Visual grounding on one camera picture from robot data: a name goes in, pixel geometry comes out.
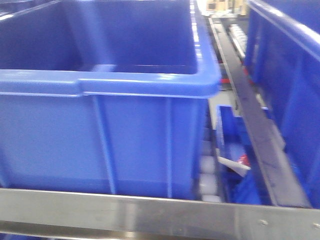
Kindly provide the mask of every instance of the white roller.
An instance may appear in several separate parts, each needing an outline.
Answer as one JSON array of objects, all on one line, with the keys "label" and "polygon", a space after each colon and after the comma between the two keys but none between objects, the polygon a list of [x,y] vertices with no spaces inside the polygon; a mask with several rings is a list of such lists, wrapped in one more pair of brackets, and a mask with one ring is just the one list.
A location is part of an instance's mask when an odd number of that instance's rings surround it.
[{"label": "white roller", "polygon": [[218,191],[217,179],[213,174],[200,174],[200,194],[201,195],[216,195]]},{"label": "white roller", "polygon": [[200,171],[203,174],[215,173],[215,159],[213,156],[202,156],[200,160]]},{"label": "white roller", "polygon": [[202,201],[212,202],[212,203],[221,203],[222,202],[221,197],[216,196],[216,195],[203,195]]}]

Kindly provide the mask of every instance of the metal frame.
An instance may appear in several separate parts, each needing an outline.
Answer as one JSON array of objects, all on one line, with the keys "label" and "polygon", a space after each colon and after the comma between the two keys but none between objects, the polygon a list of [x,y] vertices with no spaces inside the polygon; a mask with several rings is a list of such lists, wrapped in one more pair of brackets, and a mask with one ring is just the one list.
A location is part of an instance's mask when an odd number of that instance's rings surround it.
[{"label": "metal frame", "polygon": [[252,143],[251,168],[261,198],[274,206],[310,208],[284,152],[283,139],[262,111],[221,21],[209,18],[209,22]]},{"label": "metal frame", "polygon": [[59,239],[320,239],[320,210],[0,189],[0,232]]}]

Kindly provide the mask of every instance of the bin wall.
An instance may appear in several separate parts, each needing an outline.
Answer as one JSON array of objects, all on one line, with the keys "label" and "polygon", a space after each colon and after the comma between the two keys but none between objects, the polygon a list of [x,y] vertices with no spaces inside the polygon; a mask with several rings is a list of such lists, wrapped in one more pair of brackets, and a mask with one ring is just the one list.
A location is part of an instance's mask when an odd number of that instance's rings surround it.
[{"label": "bin wall", "polygon": [[206,99],[1,96],[4,187],[192,199]]}]

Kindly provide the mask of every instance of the stainless steel rail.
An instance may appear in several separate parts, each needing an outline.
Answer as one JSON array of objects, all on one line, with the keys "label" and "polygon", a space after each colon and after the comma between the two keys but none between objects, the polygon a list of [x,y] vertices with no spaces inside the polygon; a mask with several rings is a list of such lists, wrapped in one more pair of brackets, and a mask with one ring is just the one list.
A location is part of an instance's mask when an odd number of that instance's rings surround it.
[{"label": "stainless steel rail", "polygon": [[60,239],[320,239],[320,210],[0,189],[0,232]]}]

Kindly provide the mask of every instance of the plastic storage crate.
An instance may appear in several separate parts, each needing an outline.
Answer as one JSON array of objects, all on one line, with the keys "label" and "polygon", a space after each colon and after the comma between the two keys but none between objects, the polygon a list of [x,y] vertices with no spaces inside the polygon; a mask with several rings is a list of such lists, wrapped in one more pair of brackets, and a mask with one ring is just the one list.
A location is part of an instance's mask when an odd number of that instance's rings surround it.
[{"label": "plastic storage crate", "polygon": [[249,0],[249,5],[245,65],[286,142],[292,167],[320,208],[319,1]]},{"label": "plastic storage crate", "polygon": [[0,29],[3,187],[193,198],[220,80],[193,0],[56,0]]}]

